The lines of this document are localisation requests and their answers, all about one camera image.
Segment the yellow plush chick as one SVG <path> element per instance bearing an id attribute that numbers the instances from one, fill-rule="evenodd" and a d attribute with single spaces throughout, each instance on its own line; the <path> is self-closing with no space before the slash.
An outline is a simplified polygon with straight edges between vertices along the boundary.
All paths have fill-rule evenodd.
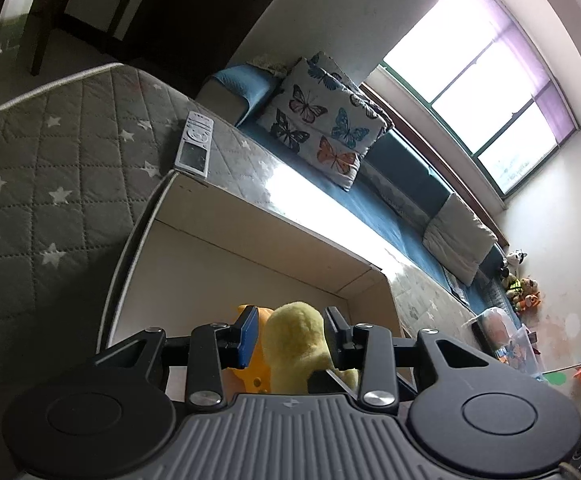
<path id="1" fill-rule="evenodd" d="M 324 318 L 305 302 L 291 302 L 273 311 L 263 328 L 262 351 L 271 371 L 272 393 L 307 394 L 307 381 L 318 370 L 332 370 L 352 390 L 359 385 L 355 368 L 333 366 Z"/>

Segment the white cardboard box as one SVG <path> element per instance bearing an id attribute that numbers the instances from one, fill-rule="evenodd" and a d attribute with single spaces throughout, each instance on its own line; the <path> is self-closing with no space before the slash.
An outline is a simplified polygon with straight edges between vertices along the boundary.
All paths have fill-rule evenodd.
<path id="1" fill-rule="evenodd" d="M 399 402 L 388 370 L 401 332 L 388 278 L 374 264 L 319 234 L 236 195 L 172 171 L 150 196 L 118 261 L 97 348 L 145 328 L 187 336 L 235 321 L 237 306 L 276 308 L 300 300 L 338 307 L 367 325 L 359 401 L 373 411 Z"/>

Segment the grey sofa cushion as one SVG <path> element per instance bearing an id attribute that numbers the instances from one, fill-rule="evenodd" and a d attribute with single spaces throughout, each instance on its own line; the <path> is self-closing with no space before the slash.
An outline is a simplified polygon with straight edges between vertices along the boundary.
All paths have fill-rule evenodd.
<path id="1" fill-rule="evenodd" d="M 488 228 L 456 193 L 451 193 L 424 232 L 423 244 L 455 278 L 470 286 L 496 242 Z"/>

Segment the clear plastic toy bin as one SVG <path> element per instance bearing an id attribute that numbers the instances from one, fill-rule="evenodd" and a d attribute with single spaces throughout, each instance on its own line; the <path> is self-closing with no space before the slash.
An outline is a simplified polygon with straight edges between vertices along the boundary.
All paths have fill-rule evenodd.
<path id="1" fill-rule="evenodd" d="M 518 370 L 519 373 L 532 377 L 542 375 L 540 363 L 524 327 L 516 330 L 507 343 L 496 350 L 495 357 L 499 362 Z"/>

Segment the blue sofa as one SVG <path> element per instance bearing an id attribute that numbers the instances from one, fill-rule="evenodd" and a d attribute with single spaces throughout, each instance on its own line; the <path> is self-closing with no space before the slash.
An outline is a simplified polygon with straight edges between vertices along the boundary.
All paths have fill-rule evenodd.
<path id="1" fill-rule="evenodd" d="M 197 101 L 286 162 L 392 246 L 412 260 L 447 292 L 479 314 L 499 307 L 520 324 L 499 282 L 501 248 L 495 245 L 480 263 L 473 283 L 452 286 L 450 272 L 424 245 L 427 224 L 451 196 L 452 188 L 439 172 L 403 138 L 391 130 L 371 148 L 350 191 L 339 188 L 315 168 L 284 148 L 257 124 L 266 105 L 281 92 L 280 81 L 252 65 L 236 65 L 214 74 L 202 86 Z"/>

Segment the stuffed toys pile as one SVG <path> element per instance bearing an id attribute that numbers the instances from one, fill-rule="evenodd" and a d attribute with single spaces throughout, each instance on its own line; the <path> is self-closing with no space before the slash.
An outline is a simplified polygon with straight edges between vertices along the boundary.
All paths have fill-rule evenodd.
<path id="1" fill-rule="evenodd" d="M 518 315 L 537 309 L 542 303 L 537 281 L 532 278 L 523 278 L 520 275 L 522 263 L 527 257 L 526 252 L 514 250 L 504 257 L 499 268 L 499 277 L 506 297 Z"/>

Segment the white remote control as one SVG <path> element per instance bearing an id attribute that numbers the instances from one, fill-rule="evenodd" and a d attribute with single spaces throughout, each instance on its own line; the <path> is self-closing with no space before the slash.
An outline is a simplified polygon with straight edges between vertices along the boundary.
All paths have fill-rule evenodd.
<path id="1" fill-rule="evenodd" d="M 176 170 L 202 179 L 208 177 L 213 127 L 209 116 L 194 110 L 188 113 L 174 159 Z"/>

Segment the colourful pinwheel toy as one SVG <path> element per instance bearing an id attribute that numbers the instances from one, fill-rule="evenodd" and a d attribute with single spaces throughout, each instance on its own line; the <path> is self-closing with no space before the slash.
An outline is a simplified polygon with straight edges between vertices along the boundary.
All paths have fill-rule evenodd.
<path id="1" fill-rule="evenodd" d="M 581 362 L 548 370 L 542 377 L 553 386 L 564 385 L 570 379 L 581 384 Z"/>

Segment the grey star quilted mat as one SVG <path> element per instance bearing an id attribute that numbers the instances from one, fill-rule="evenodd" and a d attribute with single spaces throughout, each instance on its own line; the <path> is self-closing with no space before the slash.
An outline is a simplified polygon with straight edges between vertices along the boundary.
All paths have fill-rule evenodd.
<path id="1" fill-rule="evenodd" d="M 0 106 L 0 418 L 21 388 L 95 352 L 122 249 L 196 107 L 121 64 Z M 373 230 L 237 127 L 217 125 L 209 179 L 348 242 Z M 406 263 L 397 285 L 406 328 L 458 328 L 467 304 L 391 247 Z M 0 436 L 0 479 L 13 472 Z"/>

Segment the butterfly print pillow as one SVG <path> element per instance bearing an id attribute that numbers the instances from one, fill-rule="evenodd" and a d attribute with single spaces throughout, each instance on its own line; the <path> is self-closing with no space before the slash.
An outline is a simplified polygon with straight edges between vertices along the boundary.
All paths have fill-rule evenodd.
<path id="1" fill-rule="evenodd" d="M 257 124 L 345 191 L 369 149 L 389 129 L 362 93 L 317 58 L 299 58 Z"/>

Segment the dark wooden door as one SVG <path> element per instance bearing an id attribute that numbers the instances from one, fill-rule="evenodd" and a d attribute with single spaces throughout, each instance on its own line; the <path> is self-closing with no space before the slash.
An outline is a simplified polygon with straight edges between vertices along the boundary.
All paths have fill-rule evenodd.
<path id="1" fill-rule="evenodd" d="M 142 0 L 112 55 L 196 96 L 273 0 Z"/>

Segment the window with green frame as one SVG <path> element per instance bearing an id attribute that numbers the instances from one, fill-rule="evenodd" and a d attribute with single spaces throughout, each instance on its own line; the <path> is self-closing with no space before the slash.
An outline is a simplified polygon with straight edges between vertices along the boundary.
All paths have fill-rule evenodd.
<path id="1" fill-rule="evenodd" d="M 543 56 L 499 0 L 439 0 L 381 66 L 502 198 L 579 128 Z"/>

